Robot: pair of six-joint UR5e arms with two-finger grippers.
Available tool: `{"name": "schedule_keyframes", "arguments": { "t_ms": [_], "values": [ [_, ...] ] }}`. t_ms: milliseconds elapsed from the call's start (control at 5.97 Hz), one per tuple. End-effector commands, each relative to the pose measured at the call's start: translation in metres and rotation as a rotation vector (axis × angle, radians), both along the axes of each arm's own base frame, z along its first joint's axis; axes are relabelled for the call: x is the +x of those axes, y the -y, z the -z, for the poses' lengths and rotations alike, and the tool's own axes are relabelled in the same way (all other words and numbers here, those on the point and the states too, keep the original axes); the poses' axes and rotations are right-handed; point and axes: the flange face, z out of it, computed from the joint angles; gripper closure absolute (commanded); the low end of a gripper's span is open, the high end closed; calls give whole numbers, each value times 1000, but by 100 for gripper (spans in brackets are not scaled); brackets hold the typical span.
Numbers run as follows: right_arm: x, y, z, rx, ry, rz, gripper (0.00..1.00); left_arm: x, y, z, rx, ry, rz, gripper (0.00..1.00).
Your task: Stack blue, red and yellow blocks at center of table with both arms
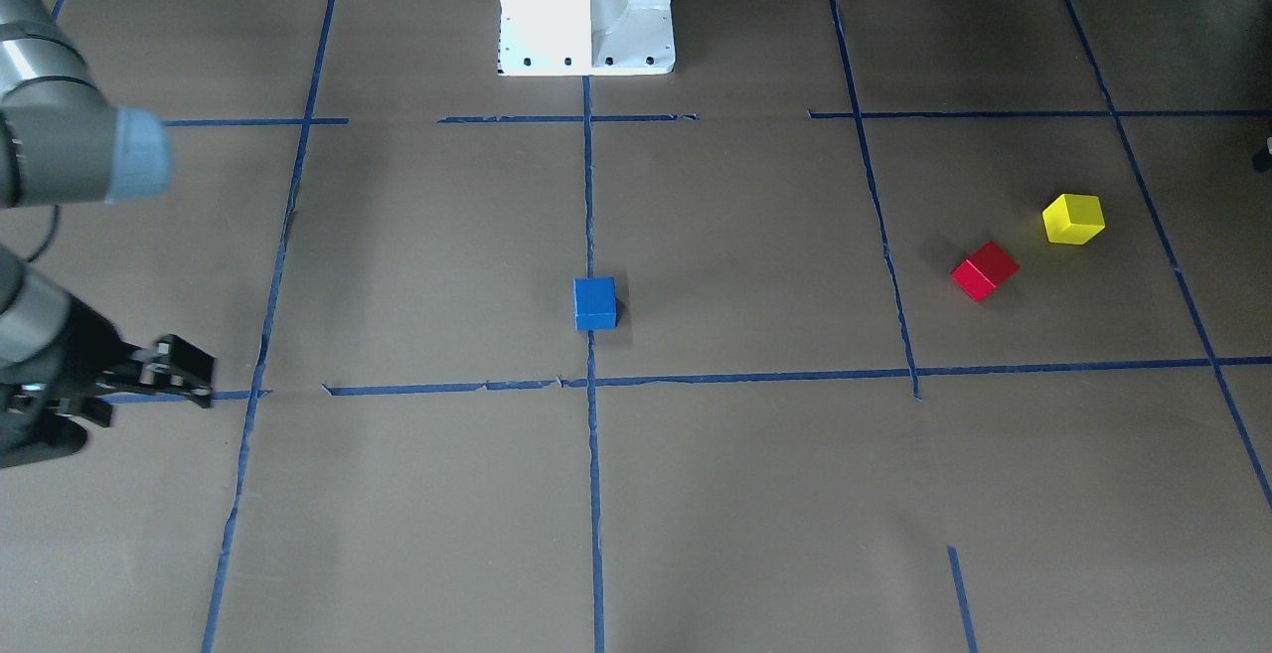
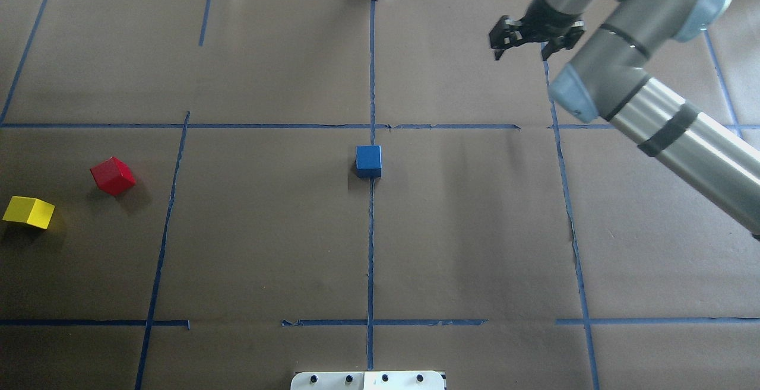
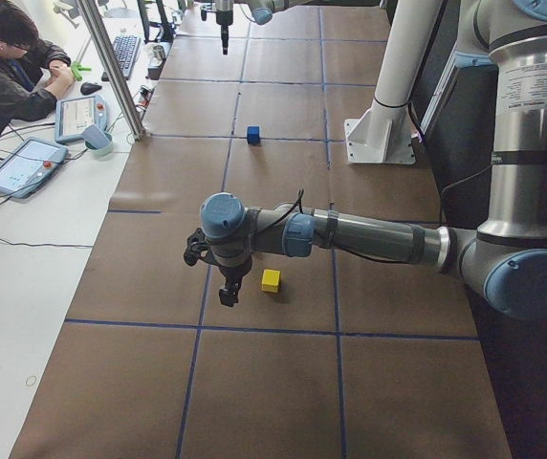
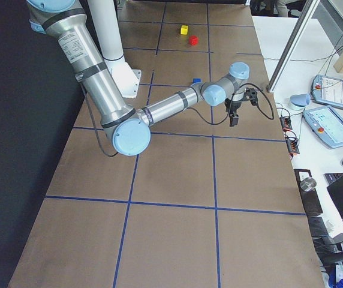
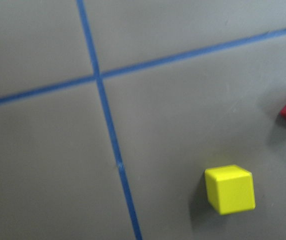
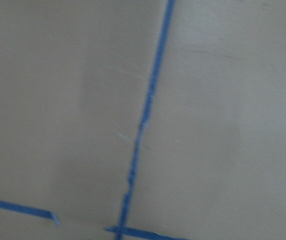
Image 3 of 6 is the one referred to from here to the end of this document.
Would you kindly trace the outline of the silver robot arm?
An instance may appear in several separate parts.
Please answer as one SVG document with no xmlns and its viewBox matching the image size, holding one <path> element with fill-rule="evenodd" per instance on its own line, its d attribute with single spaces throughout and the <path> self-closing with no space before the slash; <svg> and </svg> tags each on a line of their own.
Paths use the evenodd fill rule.
<svg viewBox="0 0 547 459">
<path fill-rule="evenodd" d="M 289 8 L 307 4 L 307 1 L 292 0 L 249 0 L 243 1 L 251 12 L 252 19 L 257 25 L 267 24 L 275 13 L 288 10 Z M 222 54 L 227 55 L 229 51 L 230 33 L 229 27 L 233 24 L 234 1 L 215 0 L 214 13 L 216 24 L 220 27 Z"/>
<path fill-rule="evenodd" d="M 201 206 L 184 260 L 219 269 L 224 305 L 237 302 L 254 253 L 306 257 L 321 247 L 432 266 L 509 317 L 547 317 L 547 1 L 463 2 L 455 52 L 498 69 L 487 220 L 426 229 L 298 202 L 247 208 L 217 193 Z"/>
</svg>

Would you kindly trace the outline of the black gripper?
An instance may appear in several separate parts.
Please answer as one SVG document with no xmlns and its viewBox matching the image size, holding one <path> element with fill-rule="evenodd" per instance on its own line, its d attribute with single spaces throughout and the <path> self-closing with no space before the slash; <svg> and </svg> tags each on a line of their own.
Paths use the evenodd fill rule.
<svg viewBox="0 0 547 459">
<path fill-rule="evenodd" d="M 237 304 L 243 277 L 252 269 L 252 254 L 248 252 L 234 257 L 216 254 L 215 259 L 220 273 L 225 277 L 225 286 L 219 289 L 220 302 L 224 306 Z"/>
<path fill-rule="evenodd" d="M 215 18 L 220 26 L 222 54 L 229 53 L 229 26 L 233 23 L 233 0 L 215 0 Z"/>
</svg>

